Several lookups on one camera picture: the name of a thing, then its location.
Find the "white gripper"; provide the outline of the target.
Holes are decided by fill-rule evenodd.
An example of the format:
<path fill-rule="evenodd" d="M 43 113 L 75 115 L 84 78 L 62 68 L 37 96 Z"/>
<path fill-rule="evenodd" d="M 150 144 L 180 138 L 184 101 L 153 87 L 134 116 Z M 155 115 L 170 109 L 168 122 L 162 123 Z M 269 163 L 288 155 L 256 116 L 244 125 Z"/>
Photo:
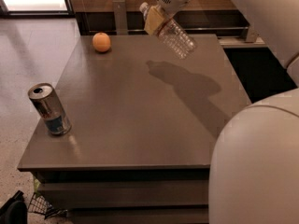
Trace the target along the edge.
<path fill-rule="evenodd" d="M 159 6 L 147 6 L 144 11 L 144 30 L 149 35 L 154 35 L 166 22 L 168 16 L 174 16 L 187 6 L 191 0 L 156 0 Z"/>

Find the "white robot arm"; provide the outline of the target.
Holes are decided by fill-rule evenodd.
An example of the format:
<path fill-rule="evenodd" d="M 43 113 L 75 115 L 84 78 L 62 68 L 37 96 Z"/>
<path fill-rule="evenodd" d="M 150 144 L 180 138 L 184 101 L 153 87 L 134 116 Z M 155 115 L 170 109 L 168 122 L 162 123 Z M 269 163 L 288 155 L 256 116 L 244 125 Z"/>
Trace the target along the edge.
<path fill-rule="evenodd" d="M 299 0 L 231 0 L 293 80 Z M 222 129 L 208 187 L 209 224 L 299 224 L 299 89 L 250 105 Z"/>

